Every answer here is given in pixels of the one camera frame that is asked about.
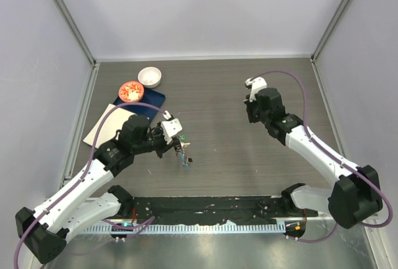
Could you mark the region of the large keyring with blue handle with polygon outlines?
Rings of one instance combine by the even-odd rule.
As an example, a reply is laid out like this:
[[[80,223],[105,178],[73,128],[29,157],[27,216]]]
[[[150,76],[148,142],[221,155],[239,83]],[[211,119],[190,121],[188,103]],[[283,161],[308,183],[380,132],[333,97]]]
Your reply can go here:
[[[180,136],[181,135],[178,135],[175,138],[176,143],[175,143],[174,149],[175,149],[177,156],[181,159],[183,167],[185,169],[189,169],[190,164],[192,162],[188,162],[187,158],[190,157],[188,154],[188,147],[190,146],[191,143],[187,142],[186,138],[185,138],[185,141],[183,142],[182,140],[180,140]]]

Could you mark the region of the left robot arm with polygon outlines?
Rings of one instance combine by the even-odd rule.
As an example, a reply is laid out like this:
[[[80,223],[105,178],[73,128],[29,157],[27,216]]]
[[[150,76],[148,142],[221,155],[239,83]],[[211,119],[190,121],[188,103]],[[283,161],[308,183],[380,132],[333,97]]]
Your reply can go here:
[[[137,155],[155,152],[162,157],[171,148],[180,148],[180,121],[168,112],[164,118],[151,127],[146,116],[130,116],[113,138],[91,150],[85,167],[58,192],[33,209],[18,210],[15,220],[20,241],[14,266],[18,266],[22,246],[46,265],[62,253],[74,236],[95,222],[114,215],[127,218],[132,213],[132,196],[120,186],[111,187],[93,203],[84,202],[132,165]]]

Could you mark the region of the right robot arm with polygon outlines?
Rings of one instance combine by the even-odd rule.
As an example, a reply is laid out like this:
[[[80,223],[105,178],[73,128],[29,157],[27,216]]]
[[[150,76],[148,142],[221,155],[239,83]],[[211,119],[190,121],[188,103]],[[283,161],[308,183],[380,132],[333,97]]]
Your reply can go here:
[[[349,229],[382,209],[377,171],[369,165],[360,167],[325,145],[305,128],[301,118],[285,111],[277,89],[255,87],[244,103],[251,123],[264,124],[271,137],[306,159],[331,186],[299,185],[281,200],[284,214],[295,216],[302,209],[321,211]]]

